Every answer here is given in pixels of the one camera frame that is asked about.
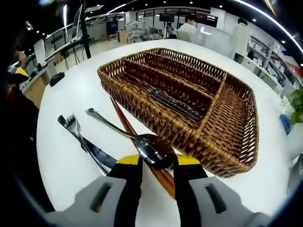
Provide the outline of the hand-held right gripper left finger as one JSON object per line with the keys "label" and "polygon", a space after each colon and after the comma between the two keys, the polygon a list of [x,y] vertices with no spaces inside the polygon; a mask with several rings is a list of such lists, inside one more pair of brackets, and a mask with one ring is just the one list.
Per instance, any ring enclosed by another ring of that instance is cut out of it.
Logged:
{"label": "hand-held right gripper left finger", "polygon": [[141,198],[143,159],[126,156],[109,176],[98,177],[80,190],[64,211],[45,214],[51,227],[134,227]]}

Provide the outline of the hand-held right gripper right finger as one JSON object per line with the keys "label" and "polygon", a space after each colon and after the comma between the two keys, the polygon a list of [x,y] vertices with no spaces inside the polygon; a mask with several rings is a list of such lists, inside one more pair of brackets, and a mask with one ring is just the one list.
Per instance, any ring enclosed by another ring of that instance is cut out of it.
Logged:
{"label": "hand-held right gripper right finger", "polygon": [[266,227],[270,216],[246,208],[240,196],[200,163],[177,154],[174,160],[175,199],[182,227]]}

